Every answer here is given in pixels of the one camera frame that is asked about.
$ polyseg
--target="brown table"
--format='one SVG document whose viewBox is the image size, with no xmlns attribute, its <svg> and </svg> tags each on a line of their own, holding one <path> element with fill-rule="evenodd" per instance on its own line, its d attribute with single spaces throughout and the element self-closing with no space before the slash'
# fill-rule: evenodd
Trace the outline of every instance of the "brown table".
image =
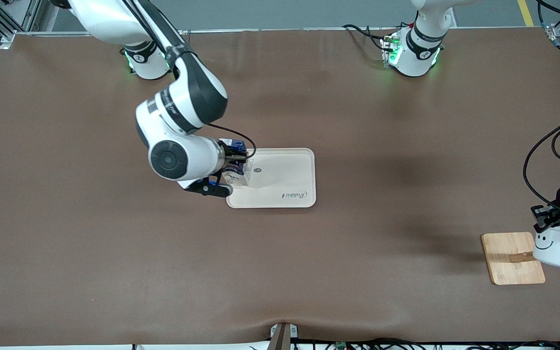
<svg viewBox="0 0 560 350">
<path fill-rule="evenodd" d="M 479 237 L 532 230 L 522 163 L 560 123 L 560 52 L 539 28 L 445 44 L 407 78 L 344 31 L 193 35 L 230 96 L 220 124 L 316 155 L 313 208 L 235 210 L 147 164 L 134 108 L 169 78 L 129 75 L 91 37 L 17 36 L 0 52 L 0 345 L 256 341 L 279 321 L 559 340 L 560 269 L 495 286 Z M 549 147 L 529 177 L 560 186 Z"/>
</svg>

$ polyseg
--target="tray logo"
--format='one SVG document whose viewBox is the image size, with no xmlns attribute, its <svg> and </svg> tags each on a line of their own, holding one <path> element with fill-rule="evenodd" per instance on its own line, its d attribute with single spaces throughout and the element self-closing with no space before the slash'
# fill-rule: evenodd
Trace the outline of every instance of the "tray logo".
<svg viewBox="0 0 560 350">
<path fill-rule="evenodd" d="M 308 192 L 306 192 L 306 191 L 296 192 L 296 193 L 282 193 L 282 198 L 304 199 L 305 197 L 308 197 Z"/>
</svg>

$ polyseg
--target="white plastic tray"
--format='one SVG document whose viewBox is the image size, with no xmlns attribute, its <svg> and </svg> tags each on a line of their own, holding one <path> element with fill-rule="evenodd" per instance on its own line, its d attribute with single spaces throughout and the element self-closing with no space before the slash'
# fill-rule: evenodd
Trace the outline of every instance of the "white plastic tray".
<svg viewBox="0 0 560 350">
<path fill-rule="evenodd" d="M 317 201 L 313 151 L 259 148 L 252 160 L 249 184 L 233 186 L 226 198 L 231 208 L 309 208 Z"/>
</svg>

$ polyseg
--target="yellow stripe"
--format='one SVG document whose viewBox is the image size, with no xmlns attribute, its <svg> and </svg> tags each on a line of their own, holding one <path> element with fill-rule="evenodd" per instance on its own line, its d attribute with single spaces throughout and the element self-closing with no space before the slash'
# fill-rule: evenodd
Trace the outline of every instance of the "yellow stripe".
<svg viewBox="0 0 560 350">
<path fill-rule="evenodd" d="M 531 17 L 531 12 L 528 10 L 526 0 L 518 0 L 518 6 L 520 7 L 520 12 L 522 13 L 522 18 L 524 18 L 524 24 L 527 27 L 533 27 L 533 18 Z"/>
</svg>

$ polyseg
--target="gray floor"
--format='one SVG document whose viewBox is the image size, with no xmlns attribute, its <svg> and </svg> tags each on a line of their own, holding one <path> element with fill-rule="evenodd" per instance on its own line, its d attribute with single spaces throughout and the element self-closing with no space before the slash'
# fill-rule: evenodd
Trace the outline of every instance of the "gray floor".
<svg viewBox="0 0 560 350">
<path fill-rule="evenodd" d="M 559 5 L 558 0 L 548 0 Z M 303 29 L 340 27 L 344 24 L 373 27 L 397 26 L 409 22 L 415 10 L 409 0 L 153 0 L 176 27 L 184 30 L 209 29 Z M 533 23 L 540 22 L 536 2 L 526 0 Z M 482 0 L 457 7 L 460 27 L 524 26 L 517 0 Z M 544 10 L 546 22 L 560 16 Z M 69 11 L 57 12 L 53 31 L 85 31 Z"/>
</svg>

